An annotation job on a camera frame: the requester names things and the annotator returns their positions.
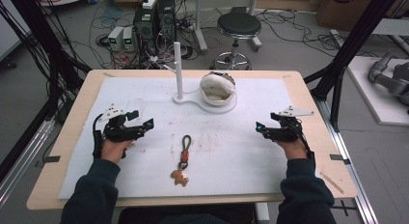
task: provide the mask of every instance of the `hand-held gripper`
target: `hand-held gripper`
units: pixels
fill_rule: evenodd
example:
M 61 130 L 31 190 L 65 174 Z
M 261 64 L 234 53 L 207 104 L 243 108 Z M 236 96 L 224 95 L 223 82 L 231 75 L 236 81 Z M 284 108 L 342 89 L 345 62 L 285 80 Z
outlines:
M 299 108 L 290 106 L 288 109 L 279 112 L 279 114 L 271 113 L 271 119 L 279 122 L 280 128 L 266 127 L 265 125 L 256 122 L 256 132 L 262 134 L 266 139 L 270 139 L 273 142 L 294 142 L 298 138 L 303 142 L 307 151 L 307 158 L 314 161 L 314 152 L 311 151 L 310 146 L 303 134 L 303 128 L 301 122 L 296 118 L 296 116 L 313 115 L 313 111 L 306 111 Z
M 96 122 L 108 120 L 103 133 L 105 138 L 111 140 L 112 142 L 122 142 L 126 140 L 137 140 L 145 136 L 145 132 L 153 129 L 153 119 L 144 122 L 141 126 L 130 126 L 124 125 L 126 120 L 133 120 L 139 117 L 139 112 L 137 110 L 133 112 L 124 113 L 123 110 L 112 104 L 105 113 L 98 115 L 93 124 L 93 137 L 94 137 L 94 158 L 101 158 L 102 152 L 102 142 L 103 137 L 100 130 L 96 130 Z M 123 158 L 126 157 L 125 151 L 123 151 Z

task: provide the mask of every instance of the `black pole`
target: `black pole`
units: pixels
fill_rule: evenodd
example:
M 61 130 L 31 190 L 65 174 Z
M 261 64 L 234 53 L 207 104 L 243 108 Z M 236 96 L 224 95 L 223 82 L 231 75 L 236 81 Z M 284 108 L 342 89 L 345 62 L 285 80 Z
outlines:
M 312 80 L 316 80 L 319 76 L 322 76 L 317 86 L 311 90 L 312 96 L 320 100 L 325 100 L 331 89 L 336 87 L 333 93 L 330 118 L 331 124 L 336 131 L 339 131 L 337 121 L 340 109 L 343 74 L 394 1 L 395 0 L 372 0 L 352 29 L 344 45 L 335 56 L 332 64 L 304 79 L 306 83 L 309 83 Z

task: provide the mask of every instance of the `dark sleeve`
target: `dark sleeve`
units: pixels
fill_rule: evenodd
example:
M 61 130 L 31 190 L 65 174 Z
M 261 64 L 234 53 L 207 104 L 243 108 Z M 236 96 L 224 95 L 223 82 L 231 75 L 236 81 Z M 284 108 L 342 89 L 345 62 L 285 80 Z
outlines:
M 81 177 L 63 209 L 61 223 L 111 223 L 118 189 L 115 180 L 120 167 L 109 160 L 96 159 Z
M 336 223 L 330 210 L 334 197 L 324 181 L 315 176 L 312 160 L 289 160 L 281 189 L 286 198 L 279 205 L 278 224 Z

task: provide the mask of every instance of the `table surface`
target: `table surface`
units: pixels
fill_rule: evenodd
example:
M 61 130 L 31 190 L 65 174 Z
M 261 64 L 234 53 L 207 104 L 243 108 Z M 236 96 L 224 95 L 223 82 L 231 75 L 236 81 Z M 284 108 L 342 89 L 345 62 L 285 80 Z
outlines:
M 183 77 L 200 78 L 208 70 L 184 70 Z M 277 78 L 283 79 L 292 105 L 313 110 L 314 116 L 299 117 L 309 145 L 315 151 L 316 168 L 320 177 L 335 198 L 352 198 L 357 195 L 354 182 L 341 160 L 332 160 L 330 154 L 340 154 L 324 124 L 303 78 L 297 71 L 273 70 L 230 70 L 233 78 Z M 82 128 L 93 107 L 100 85 L 106 77 L 175 77 L 168 70 L 92 70 L 81 88 L 69 112 L 68 118 L 50 153 L 59 155 L 58 162 L 46 163 L 27 201 L 30 210 L 62 209 L 67 200 L 59 200 L 58 194 L 68 168 L 70 156 L 81 135 Z M 215 204 L 242 202 L 273 202 L 284 199 L 281 193 L 239 194 L 201 197 L 155 197 L 119 199 L 117 207 L 165 206 L 186 204 Z

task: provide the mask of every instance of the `black stool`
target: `black stool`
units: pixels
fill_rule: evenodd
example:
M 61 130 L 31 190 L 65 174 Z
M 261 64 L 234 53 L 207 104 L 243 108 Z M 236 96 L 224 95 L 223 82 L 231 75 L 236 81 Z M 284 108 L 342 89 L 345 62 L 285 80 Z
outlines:
M 238 40 L 255 38 L 261 30 L 259 20 L 247 13 L 223 14 L 217 20 L 217 29 L 224 35 L 234 38 L 232 52 L 220 54 L 214 60 L 212 69 L 217 70 L 251 70 L 250 60 L 237 52 Z

